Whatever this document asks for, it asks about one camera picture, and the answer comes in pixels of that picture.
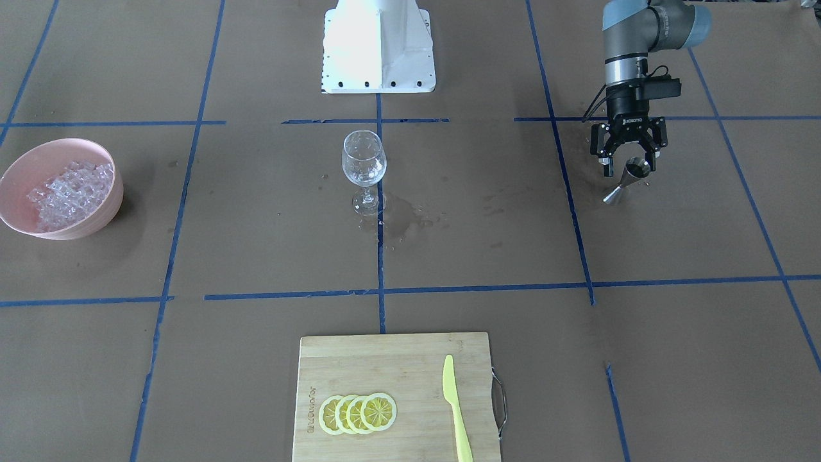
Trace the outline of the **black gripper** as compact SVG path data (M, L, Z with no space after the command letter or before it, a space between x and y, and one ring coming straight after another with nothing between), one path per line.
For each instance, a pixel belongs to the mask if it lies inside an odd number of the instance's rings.
M651 172L661 150L668 146L668 131L662 117L649 117L649 101L637 99L641 83L622 83L605 88L607 122L591 125L591 155L603 167L603 175L614 176L613 152L622 144L638 143L646 151Z

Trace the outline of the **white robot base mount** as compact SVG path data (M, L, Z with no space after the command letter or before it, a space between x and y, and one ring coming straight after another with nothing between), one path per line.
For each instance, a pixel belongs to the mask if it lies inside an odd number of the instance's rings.
M430 15L416 1L339 1L323 26L323 93L435 91Z

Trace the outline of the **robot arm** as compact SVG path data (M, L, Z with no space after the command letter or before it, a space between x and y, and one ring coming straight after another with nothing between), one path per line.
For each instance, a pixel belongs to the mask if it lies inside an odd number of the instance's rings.
M692 49L704 43L713 25L705 6L683 1L610 1L603 9L604 84L584 112L586 122L604 107L607 122L591 126L590 153L613 176L613 155L624 144L639 144L655 171L668 146L666 118L651 117L652 100L677 98L681 81L649 69L651 53Z

